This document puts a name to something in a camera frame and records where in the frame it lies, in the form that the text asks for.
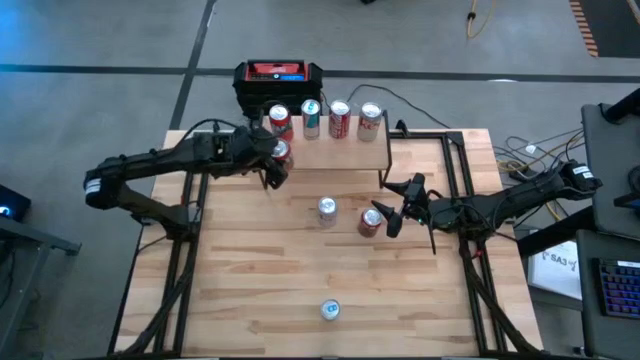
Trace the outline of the gray desk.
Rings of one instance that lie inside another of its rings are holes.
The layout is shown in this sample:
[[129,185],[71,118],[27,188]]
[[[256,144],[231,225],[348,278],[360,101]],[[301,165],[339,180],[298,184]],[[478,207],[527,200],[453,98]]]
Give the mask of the gray desk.
[[576,233],[576,244],[586,354],[613,360],[640,360],[640,320],[602,314],[594,265],[596,258],[640,262],[640,241],[580,230]]
[[628,115],[621,124],[612,124],[597,105],[584,105],[581,116],[588,165],[603,183],[592,198],[595,225],[601,232],[640,239],[640,216],[614,205],[616,198],[632,191],[628,173],[640,166],[640,116]]

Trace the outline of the black device blue light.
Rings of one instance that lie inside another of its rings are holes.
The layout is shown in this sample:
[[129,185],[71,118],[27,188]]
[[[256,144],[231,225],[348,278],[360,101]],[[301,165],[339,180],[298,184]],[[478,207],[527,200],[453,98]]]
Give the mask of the black device blue light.
[[31,207],[31,200],[0,185],[0,217],[22,222]]

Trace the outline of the backlit keyboard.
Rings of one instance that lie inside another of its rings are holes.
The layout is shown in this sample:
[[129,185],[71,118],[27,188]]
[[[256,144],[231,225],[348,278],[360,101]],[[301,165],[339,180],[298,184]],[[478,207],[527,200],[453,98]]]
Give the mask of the backlit keyboard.
[[596,258],[594,265],[602,314],[640,320],[640,262]]

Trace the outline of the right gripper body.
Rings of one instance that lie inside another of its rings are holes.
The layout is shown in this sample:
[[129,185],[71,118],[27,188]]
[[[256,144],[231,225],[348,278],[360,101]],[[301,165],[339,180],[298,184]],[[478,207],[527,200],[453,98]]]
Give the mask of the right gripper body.
[[396,210],[401,214],[402,218],[387,219],[387,235],[391,238],[396,238],[399,235],[405,218],[415,221],[426,219],[429,197],[424,188],[425,176],[421,173],[416,173],[409,180],[412,181],[411,194],[406,197],[401,196],[403,198],[402,204]]

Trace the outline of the red Fanta can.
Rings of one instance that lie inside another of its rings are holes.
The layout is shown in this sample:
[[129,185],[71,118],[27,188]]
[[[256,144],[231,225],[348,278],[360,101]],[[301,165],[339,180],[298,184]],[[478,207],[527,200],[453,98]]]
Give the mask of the red Fanta can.
[[274,160],[284,160],[287,158],[294,160],[290,144],[283,139],[279,141],[272,151],[272,158]]
[[272,133],[276,137],[290,142],[294,136],[294,129],[288,108],[282,104],[273,105],[269,109],[268,117]]

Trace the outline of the black side table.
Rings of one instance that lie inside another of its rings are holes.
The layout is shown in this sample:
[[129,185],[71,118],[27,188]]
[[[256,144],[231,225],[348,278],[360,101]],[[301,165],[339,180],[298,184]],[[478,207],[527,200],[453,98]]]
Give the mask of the black side table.
[[77,256],[81,244],[0,217],[0,360],[7,359],[51,250]]

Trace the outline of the black mat striped edge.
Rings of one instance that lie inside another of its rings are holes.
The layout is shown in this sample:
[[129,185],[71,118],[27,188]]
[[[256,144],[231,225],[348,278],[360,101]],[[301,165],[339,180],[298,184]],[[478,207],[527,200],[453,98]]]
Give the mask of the black mat striped edge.
[[640,59],[640,0],[569,0],[587,53]]

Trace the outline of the blue silver Red Bull can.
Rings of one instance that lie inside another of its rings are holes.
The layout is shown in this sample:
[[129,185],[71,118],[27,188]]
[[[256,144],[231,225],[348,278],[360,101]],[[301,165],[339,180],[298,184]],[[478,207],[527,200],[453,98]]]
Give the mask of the blue silver Red Bull can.
[[341,313],[341,306],[335,299],[328,299],[321,304],[321,316],[326,321],[336,320]]
[[306,139],[316,139],[320,134],[321,104],[313,99],[305,100],[301,105],[303,135]]

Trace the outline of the red black power station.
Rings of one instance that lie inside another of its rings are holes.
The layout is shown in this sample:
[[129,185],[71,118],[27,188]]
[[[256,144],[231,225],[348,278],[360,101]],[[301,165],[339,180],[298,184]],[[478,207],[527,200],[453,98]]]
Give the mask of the red black power station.
[[324,70],[304,60],[248,60],[234,69],[233,88],[242,114],[256,119],[276,102],[294,115],[308,99],[321,101]]

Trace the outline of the silver Diet Coke can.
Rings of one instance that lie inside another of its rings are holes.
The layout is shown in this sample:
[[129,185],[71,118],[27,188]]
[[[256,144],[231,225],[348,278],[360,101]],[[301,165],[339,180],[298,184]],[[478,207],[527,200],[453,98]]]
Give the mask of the silver Diet Coke can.
[[382,108],[376,103],[366,102],[361,106],[357,129],[359,140],[371,142],[377,137],[382,113]]
[[336,224],[338,215],[337,202],[332,197],[322,197],[318,201],[317,214],[319,224],[323,227],[332,227]]

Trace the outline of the red Coca-Cola can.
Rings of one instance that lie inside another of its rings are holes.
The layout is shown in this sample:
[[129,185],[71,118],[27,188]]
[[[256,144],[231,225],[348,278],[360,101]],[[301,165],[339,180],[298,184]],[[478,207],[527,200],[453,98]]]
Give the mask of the red Coca-Cola can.
[[351,108],[343,100],[335,100],[329,107],[329,134],[335,139],[348,136]]
[[358,231],[363,237],[373,237],[382,224],[383,216],[375,208],[365,209],[360,216]]

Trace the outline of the white paper sign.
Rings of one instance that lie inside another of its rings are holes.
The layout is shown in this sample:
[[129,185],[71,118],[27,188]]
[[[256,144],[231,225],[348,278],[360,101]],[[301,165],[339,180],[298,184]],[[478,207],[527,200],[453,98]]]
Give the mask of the white paper sign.
[[582,299],[577,244],[567,241],[528,258],[530,286]]

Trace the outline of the wooden shelf black metal frame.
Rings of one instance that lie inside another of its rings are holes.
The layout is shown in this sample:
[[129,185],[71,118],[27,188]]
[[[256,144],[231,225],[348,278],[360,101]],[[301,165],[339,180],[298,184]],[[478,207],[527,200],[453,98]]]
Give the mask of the wooden shelf black metal frame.
[[392,155],[387,112],[373,141],[362,141],[357,137],[359,117],[352,116],[346,138],[335,139],[329,135],[329,117],[320,117],[320,135],[306,139],[303,135],[303,118],[291,117],[294,130],[290,141],[293,153],[293,170],[321,171],[377,171],[379,186],[387,180],[392,167]]

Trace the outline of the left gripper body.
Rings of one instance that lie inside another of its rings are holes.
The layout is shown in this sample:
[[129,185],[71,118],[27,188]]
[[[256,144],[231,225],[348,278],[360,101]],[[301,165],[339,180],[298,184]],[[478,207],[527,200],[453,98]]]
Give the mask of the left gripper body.
[[288,173],[272,158],[275,146],[269,144],[272,134],[266,129],[238,127],[232,135],[228,150],[231,154],[232,175],[264,171],[264,180],[272,189],[279,189],[288,178]]

